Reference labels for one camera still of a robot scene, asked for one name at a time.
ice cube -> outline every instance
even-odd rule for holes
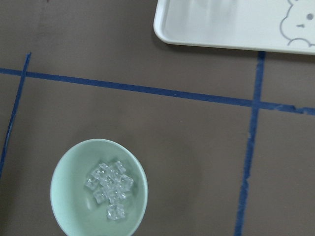
[[[107,207],[107,217],[110,220],[119,220],[125,217],[124,205],[108,205]]]
[[[115,168],[115,166],[110,166],[109,168],[110,171],[108,172],[108,176],[110,176],[113,181],[118,181],[121,176],[119,170]]]
[[[100,166],[103,170],[108,171],[109,167],[106,163],[101,163],[98,166]]]
[[[109,176],[105,179],[101,179],[99,184],[102,185],[106,191],[116,188],[116,182]]]
[[[122,191],[120,188],[117,188],[116,191],[117,191],[117,195],[118,195],[120,200],[127,198],[126,193],[124,191]]]
[[[124,166],[122,165],[120,161],[117,161],[114,166],[117,168],[120,174],[123,174],[126,172],[126,169],[124,168]]]
[[[108,173],[107,173],[107,171],[105,171],[103,168],[97,167],[97,168],[95,168],[94,170],[92,170],[91,175],[92,175],[94,178],[102,179],[102,178],[106,178],[107,175],[108,175]]]
[[[98,204],[101,204],[107,199],[107,196],[105,195],[102,189],[98,189],[95,192],[93,192],[93,196],[95,197]]]
[[[99,184],[99,180],[97,178],[94,178],[93,176],[90,176],[85,182],[85,186],[87,186],[91,190],[95,190],[98,184]]]
[[[127,175],[121,175],[120,179],[119,179],[119,188],[123,191],[123,192],[128,192],[130,191],[131,187],[133,185],[133,179],[130,178]]]
[[[110,204],[116,205],[120,202],[120,197],[116,190],[106,192]]]

plastic tray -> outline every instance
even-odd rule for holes
[[[314,0],[158,0],[169,44],[315,54]]]

bear face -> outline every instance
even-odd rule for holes
[[[292,42],[304,40],[309,46],[315,45],[315,1],[288,0],[290,8],[281,21],[282,35]]]

blue tape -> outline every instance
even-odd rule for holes
[[[290,113],[297,113],[297,114],[308,114],[311,116],[315,116],[315,108],[311,107],[302,107],[296,108],[293,105],[286,105],[280,103],[270,103],[270,102],[261,102],[260,103],[261,109],[266,110],[277,110],[280,112],[290,112]]]
[[[0,68],[0,73],[20,76],[22,71]],[[229,104],[229,105],[237,105],[237,106],[245,106],[245,107],[252,106],[252,101],[248,99],[239,99],[239,98],[183,92],[183,91],[176,91],[176,90],[169,90],[169,89],[162,89],[162,88],[143,87],[143,86],[136,86],[136,85],[120,84],[120,83],[98,81],[98,80],[89,80],[89,79],[60,76],[60,75],[50,75],[50,74],[35,73],[35,72],[27,72],[26,76],[32,77],[32,78],[38,78],[38,79],[90,85],[90,86],[97,86],[97,87],[103,87],[103,88],[109,88],[109,89],[122,89],[122,90],[127,90],[127,91],[144,92],[144,93],[151,93],[151,94],[157,94],[157,95],[163,95],[163,96],[172,96],[172,97],[178,97],[178,98],[208,101],[208,102],[215,102],[215,103],[222,103],[222,104]],[[315,108],[309,108],[309,107],[303,107],[303,108],[297,109],[293,105],[260,102],[259,108],[265,109],[265,110],[277,110],[280,112],[308,114],[311,116],[315,116]]]
[[[97,87],[103,87],[103,88],[109,88],[109,89],[120,89],[120,90],[134,91],[134,92],[143,92],[143,93],[149,93],[149,94],[178,97],[178,98],[185,98],[185,99],[192,99],[192,100],[199,100],[199,101],[239,105],[239,106],[245,106],[245,107],[252,106],[252,101],[247,100],[247,99],[240,99],[240,98],[206,95],[206,94],[201,94],[201,93],[183,92],[183,91],[169,90],[169,89],[163,89],[163,88],[128,85],[128,84],[120,84],[120,83],[114,83],[114,82],[89,80],[89,79],[82,79],[82,78],[76,78],[76,77],[49,75],[49,74],[34,73],[34,72],[27,72],[26,76],[32,77],[32,78],[45,79],[45,80],[62,81],[62,82],[97,86]]]
[[[23,85],[24,85],[24,81],[25,81],[25,78],[26,78],[26,71],[28,69],[30,59],[31,59],[31,53],[28,53],[26,55],[26,59],[25,59],[25,63],[24,63],[22,71],[11,70],[11,72],[16,73],[14,75],[21,75],[21,79],[20,79],[18,91],[16,93],[15,102],[14,102],[14,106],[13,106],[13,109],[12,109],[12,114],[11,114],[9,126],[8,126],[8,130],[6,132],[6,136],[5,136],[5,140],[4,140],[4,144],[3,144],[3,149],[2,149],[2,153],[1,153],[0,178],[1,178],[1,175],[2,175],[2,169],[3,169],[3,166],[4,166],[6,151],[7,151],[7,147],[8,147],[8,144],[9,144],[13,123],[14,123],[14,120],[15,120],[15,117],[16,117],[16,113],[17,113],[17,110],[18,110],[18,107],[19,107],[19,103],[20,103],[20,99],[21,99],[21,95],[22,95],[22,90],[23,90]]]
[[[253,95],[253,101],[252,101],[250,130],[249,130],[249,137],[247,140],[243,180],[242,180],[239,204],[238,204],[237,215],[236,215],[234,236],[241,236],[243,232],[245,210],[246,210],[248,191],[249,191],[248,179],[251,176],[252,157],[253,157],[253,151],[255,147],[255,137],[256,137],[257,124],[258,124],[258,113],[259,113],[259,108],[260,108],[259,105],[260,105],[262,81],[263,81],[263,75],[264,75],[265,56],[266,56],[265,52],[258,53],[258,59],[257,59],[258,63],[257,63],[257,68],[256,68],[255,89],[254,89],[254,95]]]
[[[20,70],[11,70],[11,69],[0,68],[0,74],[20,76],[21,73],[22,73],[22,71],[20,71]]]

bowl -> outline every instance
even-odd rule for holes
[[[124,200],[126,217],[107,218],[108,203],[97,204],[85,186],[99,162],[121,161],[134,185]],[[50,188],[54,216],[68,236],[130,236],[140,225],[148,201],[148,183],[137,158],[118,143],[105,139],[83,141],[69,149],[57,164]]]

